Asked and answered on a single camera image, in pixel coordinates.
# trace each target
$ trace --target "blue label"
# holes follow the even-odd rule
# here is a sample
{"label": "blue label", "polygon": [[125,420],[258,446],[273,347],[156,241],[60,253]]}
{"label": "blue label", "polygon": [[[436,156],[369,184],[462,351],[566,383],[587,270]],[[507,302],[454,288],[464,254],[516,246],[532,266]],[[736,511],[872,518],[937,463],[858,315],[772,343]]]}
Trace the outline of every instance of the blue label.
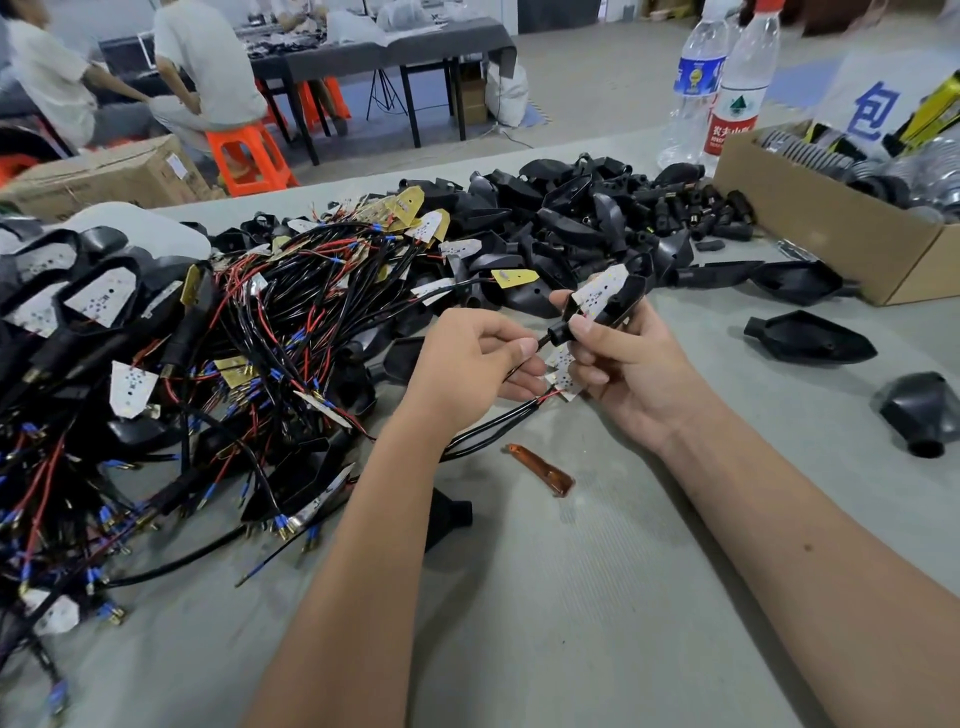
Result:
{"label": "blue label", "polygon": [[720,72],[726,56],[718,59],[680,59],[673,90],[683,96],[709,96],[720,85]]}

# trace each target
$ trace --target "bottle cap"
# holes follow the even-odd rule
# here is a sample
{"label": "bottle cap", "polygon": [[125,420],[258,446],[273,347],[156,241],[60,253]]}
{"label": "bottle cap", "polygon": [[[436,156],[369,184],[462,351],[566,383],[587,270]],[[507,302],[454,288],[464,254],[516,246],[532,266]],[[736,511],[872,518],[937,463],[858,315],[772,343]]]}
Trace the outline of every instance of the bottle cap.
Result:
{"label": "bottle cap", "polygon": [[754,12],[780,12],[783,10],[783,0],[756,0]]}

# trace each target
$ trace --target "table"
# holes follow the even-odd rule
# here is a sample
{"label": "table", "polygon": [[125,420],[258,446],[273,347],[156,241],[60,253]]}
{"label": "table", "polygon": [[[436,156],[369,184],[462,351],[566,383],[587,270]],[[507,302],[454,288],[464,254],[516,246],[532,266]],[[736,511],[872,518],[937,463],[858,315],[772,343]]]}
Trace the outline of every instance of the table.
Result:
{"label": "table", "polygon": [[[465,141],[467,128],[464,123],[459,58],[474,53],[485,53],[490,56],[500,66],[504,78],[514,77],[516,46],[502,23],[484,17],[459,23],[447,23],[435,33],[401,38],[386,47],[375,43],[348,43],[324,45],[320,48],[285,54],[283,58],[286,61],[287,70],[283,77],[284,85],[295,87],[300,82],[324,76],[346,76],[351,73],[399,66],[414,146],[419,149],[420,128],[417,126],[417,113],[414,109],[409,75],[436,68],[444,70],[445,75],[450,79],[447,85],[450,115],[453,115],[453,103],[456,103],[460,119],[460,140]],[[319,101],[316,94],[314,96],[314,104],[319,109]],[[307,153],[314,165],[317,165],[319,164],[317,152],[305,123],[301,123],[302,115],[298,114],[296,109],[294,115],[297,117]]]}
{"label": "table", "polygon": [[[465,182],[474,169],[515,171],[534,158],[610,155],[654,170],[660,130],[520,150],[253,198],[172,207],[211,232],[257,210],[396,188],[401,178]],[[765,244],[731,243],[703,258],[779,259]],[[867,335],[879,356],[834,369],[770,360],[741,331],[751,316],[791,310],[741,290],[655,291],[651,299],[723,398],[848,513],[960,593],[960,447],[924,461],[906,454],[870,408],[891,379],[937,370],[960,386],[960,299],[871,308],[814,307]],[[517,315],[544,329],[544,322]],[[402,390],[385,387],[378,410]],[[414,728],[820,728],[829,721],[745,585],[678,487],[618,438],[589,403],[553,401],[517,427],[517,442],[572,474],[564,500],[499,448],[441,466],[437,486],[473,501],[473,527],[424,559],[410,720]],[[153,469],[121,483],[153,490]],[[236,524],[217,501],[178,530],[139,546],[133,573],[208,543]],[[333,524],[324,526],[324,544]],[[298,565],[289,549],[243,588],[239,576],[273,541],[240,542],[114,597],[132,609],[117,629],[85,625],[51,641],[74,704],[69,728],[220,728],[243,714],[260,673],[324,549]],[[4,725],[37,728],[46,694],[33,663],[5,697]]]}

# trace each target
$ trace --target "open cardboard box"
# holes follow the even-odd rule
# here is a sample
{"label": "open cardboard box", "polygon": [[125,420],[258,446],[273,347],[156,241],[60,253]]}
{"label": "open cardboard box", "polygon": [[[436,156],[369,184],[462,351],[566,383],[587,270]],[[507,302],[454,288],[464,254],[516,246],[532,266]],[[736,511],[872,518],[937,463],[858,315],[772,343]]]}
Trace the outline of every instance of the open cardboard box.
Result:
{"label": "open cardboard box", "polygon": [[[783,125],[802,136],[810,122]],[[874,305],[960,296],[960,225],[927,222],[755,144],[766,130],[731,136],[713,183],[739,189],[760,225],[859,280]]]}

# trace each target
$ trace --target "cable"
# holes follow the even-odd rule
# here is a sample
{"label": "cable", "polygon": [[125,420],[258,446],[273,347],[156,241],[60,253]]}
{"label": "cable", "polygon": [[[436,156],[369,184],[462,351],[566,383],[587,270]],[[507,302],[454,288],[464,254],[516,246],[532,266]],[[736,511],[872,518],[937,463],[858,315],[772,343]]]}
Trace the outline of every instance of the cable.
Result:
{"label": "cable", "polygon": [[240,536],[242,536],[246,530],[247,527],[245,525],[237,526],[216,541],[213,541],[202,548],[198,548],[196,551],[188,553],[186,556],[182,556],[176,561],[171,561],[169,564],[164,564],[156,569],[143,571],[142,573],[134,574],[133,576],[122,576],[117,579],[110,579],[109,582],[101,585],[98,591],[118,589],[120,587],[131,587],[134,584],[143,584],[144,582],[151,581],[152,579],[156,579],[160,576],[165,576],[168,573],[173,573],[176,570],[182,569],[183,567],[204,558],[207,554],[213,553],[219,548],[223,548],[227,544],[232,544],[234,541],[240,538]]}

